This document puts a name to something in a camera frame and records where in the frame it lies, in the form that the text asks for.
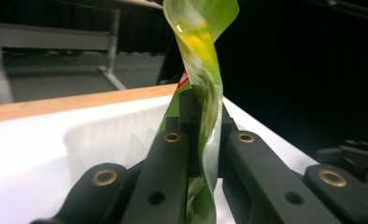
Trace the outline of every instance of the wooden surface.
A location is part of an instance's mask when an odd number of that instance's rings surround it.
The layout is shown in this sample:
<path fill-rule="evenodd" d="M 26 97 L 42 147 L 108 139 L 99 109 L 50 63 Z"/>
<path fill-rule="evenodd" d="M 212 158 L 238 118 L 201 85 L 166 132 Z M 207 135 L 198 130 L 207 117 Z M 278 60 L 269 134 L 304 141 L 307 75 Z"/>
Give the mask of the wooden surface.
<path fill-rule="evenodd" d="M 130 89 L 126 91 L 108 91 L 103 93 L 0 105 L 0 121 L 166 96 L 173 94 L 176 87 L 177 84 L 170 84 Z"/>

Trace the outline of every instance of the gray floor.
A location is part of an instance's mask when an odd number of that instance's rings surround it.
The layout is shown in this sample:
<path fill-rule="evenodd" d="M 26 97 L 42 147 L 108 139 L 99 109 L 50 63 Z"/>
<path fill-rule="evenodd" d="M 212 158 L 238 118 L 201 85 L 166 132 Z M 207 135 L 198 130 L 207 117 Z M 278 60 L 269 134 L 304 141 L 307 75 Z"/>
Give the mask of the gray floor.
<path fill-rule="evenodd" d="M 155 86 L 163 59 L 163 55 L 120 52 L 114 74 L 127 89 Z M 4 64 L 15 102 L 116 91 L 98 71 L 106 65 L 103 52 L 79 56 L 62 56 L 54 51 L 44 55 L 5 54 Z"/>

